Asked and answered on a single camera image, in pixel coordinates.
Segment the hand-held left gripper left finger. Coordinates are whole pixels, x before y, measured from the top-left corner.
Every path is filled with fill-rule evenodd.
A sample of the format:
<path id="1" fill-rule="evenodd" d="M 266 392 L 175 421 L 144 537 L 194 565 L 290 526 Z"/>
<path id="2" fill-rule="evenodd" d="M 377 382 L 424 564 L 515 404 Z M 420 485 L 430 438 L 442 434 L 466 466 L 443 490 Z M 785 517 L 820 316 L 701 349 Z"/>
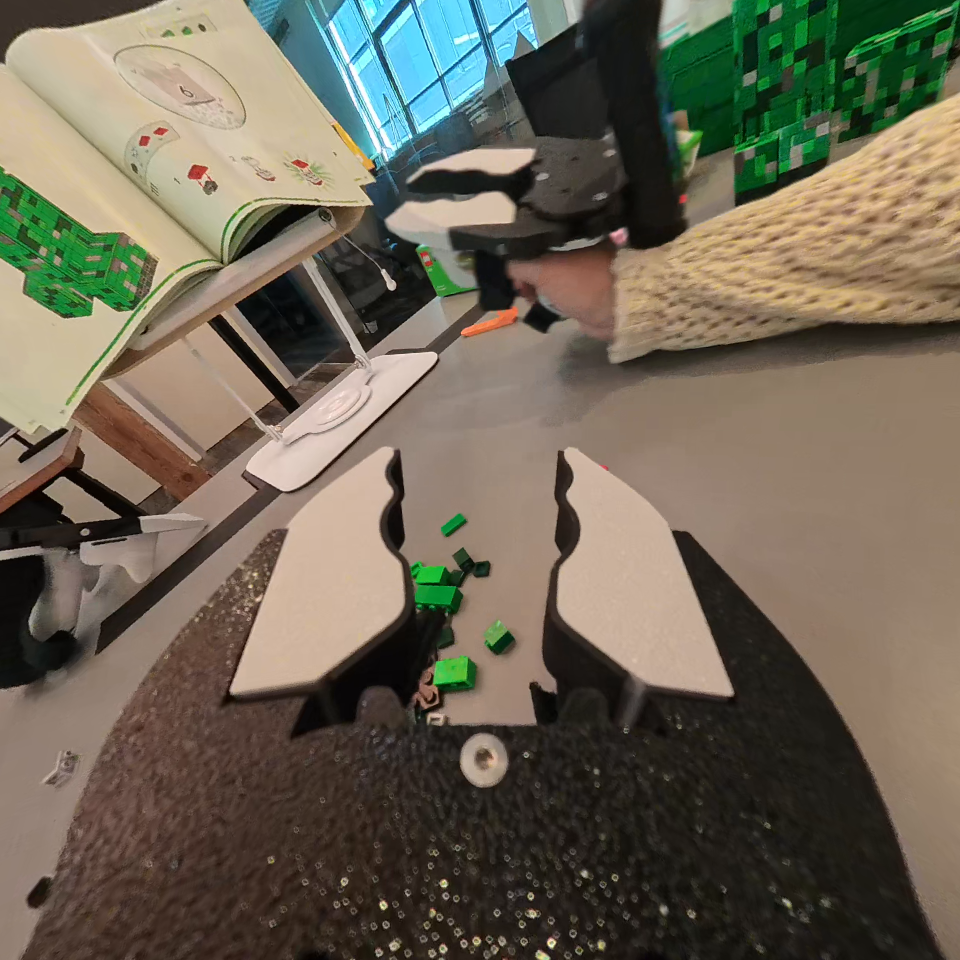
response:
<path id="1" fill-rule="evenodd" d="M 421 633 L 402 555 L 403 498 L 402 452 L 381 447 L 293 516 L 228 702 L 306 698 L 321 726 L 352 722 L 370 688 L 408 703 Z"/>

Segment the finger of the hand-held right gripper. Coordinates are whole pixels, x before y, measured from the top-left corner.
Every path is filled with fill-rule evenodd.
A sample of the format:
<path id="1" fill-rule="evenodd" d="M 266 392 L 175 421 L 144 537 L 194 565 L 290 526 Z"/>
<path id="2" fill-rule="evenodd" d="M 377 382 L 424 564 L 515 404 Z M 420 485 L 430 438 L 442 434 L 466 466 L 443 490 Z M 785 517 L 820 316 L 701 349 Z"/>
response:
<path id="1" fill-rule="evenodd" d="M 409 199 L 386 219 L 389 232 L 406 241 L 453 252 L 524 252 L 518 206 L 502 191 L 462 198 Z"/>
<path id="2" fill-rule="evenodd" d="M 531 188 L 537 150 L 483 147 L 465 150 L 421 166 L 406 180 L 416 197 L 502 193 L 520 199 Z"/>

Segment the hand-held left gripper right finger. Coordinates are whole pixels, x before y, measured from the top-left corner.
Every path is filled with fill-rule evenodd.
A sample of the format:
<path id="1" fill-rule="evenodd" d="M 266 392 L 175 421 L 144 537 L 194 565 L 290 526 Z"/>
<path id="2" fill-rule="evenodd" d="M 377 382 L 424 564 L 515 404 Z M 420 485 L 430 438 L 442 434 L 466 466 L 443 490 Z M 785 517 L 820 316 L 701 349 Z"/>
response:
<path id="1" fill-rule="evenodd" d="M 731 702 L 734 684 L 666 519 L 575 447 L 558 451 L 554 497 L 542 659 L 558 719 L 630 728 L 655 695 Z"/>

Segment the pile of green lego bricks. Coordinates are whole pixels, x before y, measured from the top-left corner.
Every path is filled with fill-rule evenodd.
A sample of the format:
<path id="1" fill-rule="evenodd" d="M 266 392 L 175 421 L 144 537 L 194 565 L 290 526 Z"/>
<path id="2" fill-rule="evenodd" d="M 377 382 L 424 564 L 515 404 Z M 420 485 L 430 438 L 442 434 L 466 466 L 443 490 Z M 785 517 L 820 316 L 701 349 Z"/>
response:
<path id="1" fill-rule="evenodd" d="M 499 657 L 516 645 L 515 632 L 500 618 L 487 625 L 472 646 L 459 640 L 456 621 L 466 595 L 474 581 L 485 581 L 492 572 L 489 558 L 474 556 L 464 545 L 454 547 L 448 561 L 415 560 L 410 564 L 416 626 L 424 650 L 418 656 L 407 710 L 419 725 L 450 725 L 450 698 L 473 693 L 478 687 L 479 652 Z"/>

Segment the lego instruction book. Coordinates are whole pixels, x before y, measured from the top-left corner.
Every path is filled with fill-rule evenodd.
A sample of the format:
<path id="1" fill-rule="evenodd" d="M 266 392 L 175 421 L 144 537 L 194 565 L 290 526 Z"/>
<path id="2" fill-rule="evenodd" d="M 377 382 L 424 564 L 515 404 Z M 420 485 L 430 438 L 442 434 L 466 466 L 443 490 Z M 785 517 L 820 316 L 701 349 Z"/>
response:
<path id="1" fill-rule="evenodd" d="M 1 80 L 2 420 L 28 433 L 66 426 L 271 222 L 370 205 L 363 160 L 243 2 L 28 30 Z"/>

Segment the person's right forearm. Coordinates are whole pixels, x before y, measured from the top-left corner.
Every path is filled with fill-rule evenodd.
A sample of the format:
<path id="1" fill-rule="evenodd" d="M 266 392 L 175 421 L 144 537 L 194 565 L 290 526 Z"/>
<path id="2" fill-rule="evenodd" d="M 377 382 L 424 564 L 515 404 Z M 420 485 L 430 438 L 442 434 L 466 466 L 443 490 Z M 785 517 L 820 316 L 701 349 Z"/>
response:
<path id="1" fill-rule="evenodd" d="M 959 319 L 959 98 L 664 246 L 623 250 L 612 364 L 827 325 Z"/>

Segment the green lego box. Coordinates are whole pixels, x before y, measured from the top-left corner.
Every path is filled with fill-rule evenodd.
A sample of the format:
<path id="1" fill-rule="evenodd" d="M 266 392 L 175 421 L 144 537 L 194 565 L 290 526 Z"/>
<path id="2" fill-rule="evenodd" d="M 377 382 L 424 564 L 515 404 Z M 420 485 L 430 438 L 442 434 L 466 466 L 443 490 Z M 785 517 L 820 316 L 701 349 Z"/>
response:
<path id="1" fill-rule="evenodd" d="M 446 298 L 473 292 L 477 289 L 475 281 L 464 284 L 452 278 L 444 264 L 435 256 L 429 246 L 419 244 L 415 247 L 415 252 L 438 297 Z"/>

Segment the person's right hand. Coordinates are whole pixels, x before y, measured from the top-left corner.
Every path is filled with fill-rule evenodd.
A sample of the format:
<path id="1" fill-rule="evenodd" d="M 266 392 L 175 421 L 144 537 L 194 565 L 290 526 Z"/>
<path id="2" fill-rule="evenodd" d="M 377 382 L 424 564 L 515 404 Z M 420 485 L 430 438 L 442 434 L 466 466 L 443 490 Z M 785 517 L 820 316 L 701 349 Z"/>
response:
<path id="1" fill-rule="evenodd" d="M 506 271 L 515 291 L 529 304 L 524 317 L 544 310 L 578 324 L 588 336 L 610 343 L 616 331 L 617 250 L 609 244 L 553 251 L 534 260 L 510 260 Z"/>

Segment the black monitor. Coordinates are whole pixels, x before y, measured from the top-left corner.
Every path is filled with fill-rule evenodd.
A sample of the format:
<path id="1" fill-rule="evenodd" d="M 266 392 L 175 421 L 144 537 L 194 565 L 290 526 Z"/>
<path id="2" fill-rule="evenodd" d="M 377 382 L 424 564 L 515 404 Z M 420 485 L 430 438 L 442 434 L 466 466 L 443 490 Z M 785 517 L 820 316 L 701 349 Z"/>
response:
<path id="1" fill-rule="evenodd" d="M 506 63 L 513 91 L 536 138 L 600 140 L 608 106 L 593 59 L 568 30 Z"/>

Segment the white book stand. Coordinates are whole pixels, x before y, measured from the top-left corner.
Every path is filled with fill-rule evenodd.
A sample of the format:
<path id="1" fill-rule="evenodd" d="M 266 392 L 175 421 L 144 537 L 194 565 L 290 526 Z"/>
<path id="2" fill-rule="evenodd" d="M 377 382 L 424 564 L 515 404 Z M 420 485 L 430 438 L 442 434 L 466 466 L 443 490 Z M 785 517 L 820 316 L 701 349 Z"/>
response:
<path id="1" fill-rule="evenodd" d="M 282 493 L 302 489 L 426 377 L 439 359 L 434 350 L 371 358 L 320 274 L 316 254 L 332 241 L 345 238 L 345 228 L 359 219 L 359 213 L 359 208 L 322 207 L 265 245 L 205 276 L 155 316 L 150 329 L 133 339 L 102 378 L 126 374 L 174 342 L 186 342 L 187 335 L 200 326 L 238 316 L 242 300 L 298 268 L 329 309 L 352 351 L 353 366 L 340 386 L 332 386 L 311 406 L 295 407 L 287 426 L 274 427 L 265 424 L 216 370 L 212 376 L 268 438 L 251 455 L 246 476 Z"/>

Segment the large green pixel block figure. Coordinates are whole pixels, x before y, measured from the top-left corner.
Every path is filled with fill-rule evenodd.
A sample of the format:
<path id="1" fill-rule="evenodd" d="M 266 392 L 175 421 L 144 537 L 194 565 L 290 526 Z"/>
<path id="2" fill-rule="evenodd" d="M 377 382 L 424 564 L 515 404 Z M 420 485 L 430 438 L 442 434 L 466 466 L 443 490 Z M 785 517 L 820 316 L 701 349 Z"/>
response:
<path id="1" fill-rule="evenodd" d="M 932 106 L 958 2 L 680 2 L 661 29 L 669 99 L 706 156 L 731 149 L 736 206 L 824 169 L 834 146 Z"/>

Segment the wooden desk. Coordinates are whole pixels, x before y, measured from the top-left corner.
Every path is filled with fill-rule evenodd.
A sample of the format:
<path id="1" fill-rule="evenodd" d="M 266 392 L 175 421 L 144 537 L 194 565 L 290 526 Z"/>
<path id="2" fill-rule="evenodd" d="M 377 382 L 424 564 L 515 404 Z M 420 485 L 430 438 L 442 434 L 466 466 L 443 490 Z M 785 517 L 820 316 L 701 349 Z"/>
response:
<path id="1" fill-rule="evenodd" d="M 133 500 L 128 474 L 138 470 L 176 502 L 209 483 L 230 459 L 216 449 L 248 415 L 231 399 L 231 387 L 260 413 L 286 414 L 300 405 L 298 380 L 237 308 L 211 319 L 150 359 L 94 386 L 69 420 L 86 454 L 102 454 L 92 475 Z"/>

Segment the spare black white gripper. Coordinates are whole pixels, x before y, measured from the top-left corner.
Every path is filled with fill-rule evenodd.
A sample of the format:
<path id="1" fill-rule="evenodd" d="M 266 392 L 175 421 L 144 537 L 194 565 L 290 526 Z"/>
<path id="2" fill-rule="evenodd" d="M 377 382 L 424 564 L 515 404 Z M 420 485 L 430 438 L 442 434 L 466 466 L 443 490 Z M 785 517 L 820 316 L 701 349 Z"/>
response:
<path id="1" fill-rule="evenodd" d="M 208 526 L 175 512 L 2 530 L 1 689 L 66 667 Z"/>

